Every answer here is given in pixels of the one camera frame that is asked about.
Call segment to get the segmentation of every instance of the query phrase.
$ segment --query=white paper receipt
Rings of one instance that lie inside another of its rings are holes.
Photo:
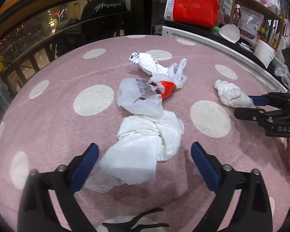
[[[164,19],[166,21],[174,21],[173,20],[173,8],[174,8],[175,0],[167,0],[165,6],[165,14]]]

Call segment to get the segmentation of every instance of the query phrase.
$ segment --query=red tote bag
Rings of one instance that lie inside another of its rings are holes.
[[[218,0],[167,0],[164,18],[168,21],[215,27]]]

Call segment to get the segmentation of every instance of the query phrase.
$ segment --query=blue gripper pad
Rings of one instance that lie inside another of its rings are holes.
[[[98,158],[99,148],[93,143],[70,178],[71,193],[80,191]]]
[[[219,175],[217,174],[213,165],[211,164],[211,162],[209,162],[208,158],[204,153],[206,152],[198,142],[192,144],[191,157],[194,163],[196,164],[199,172],[201,173],[208,189],[210,191],[218,193],[220,190]]]
[[[270,103],[270,101],[264,96],[248,96],[254,102],[254,105],[257,106],[266,106]]]

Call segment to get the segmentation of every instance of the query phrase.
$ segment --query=round table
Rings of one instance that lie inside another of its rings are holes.
[[[128,221],[144,211],[161,207],[142,223],[165,222],[156,231],[190,232],[198,224],[215,194],[204,183],[189,151],[200,142],[208,154],[236,170],[259,168],[270,197],[273,231],[282,225],[290,205],[290,170],[283,144],[266,137],[252,121],[234,117],[213,85],[217,79],[235,83],[248,95],[266,91],[254,78],[215,49],[184,39],[161,36],[122,36],[75,49],[37,73],[18,93],[0,126],[0,213],[16,230],[17,211],[30,169],[53,171],[81,155],[96,143],[100,157],[117,142],[122,120],[131,115],[118,108],[118,86],[124,78],[149,79],[128,58],[133,52],[149,52],[163,66],[187,58],[182,89],[163,102],[184,122],[179,152],[158,162],[156,179],[140,185],[122,185],[108,193],[83,188],[75,198],[98,231],[106,220]],[[51,193],[60,222],[67,222]],[[226,227],[239,197],[237,190],[221,225]]]

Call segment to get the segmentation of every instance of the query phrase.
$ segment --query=black countertop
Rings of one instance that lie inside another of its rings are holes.
[[[251,61],[255,62],[257,65],[259,65],[262,69],[266,70],[269,74],[271,74],[277,81],[279,81],[287,90],[288,88],[282,83],[281,77],[278,77],[274,74],[275,66],[271,62],[266,69],[264,64],[250,51],[246,50],[242,46],[240,46],[238,43],[231,43],[222,36],[217,31],[211,30],[211,29],[206,29],[198,26],[193,26],[193,25],[187,25],[187,24],[181,24],[177,22],[171,22],[171,21],[166,21],[165,22],[167,27],[179,29],[182,31],[187,31],[191,32],[203,37],[206,37],[208,39],[211,39],[215,42],[218,42],[220,44],[223,44],[224,46],[229,47],[230,49],[233,49],[234,51],[242,54],[243,56],[249,58]]]

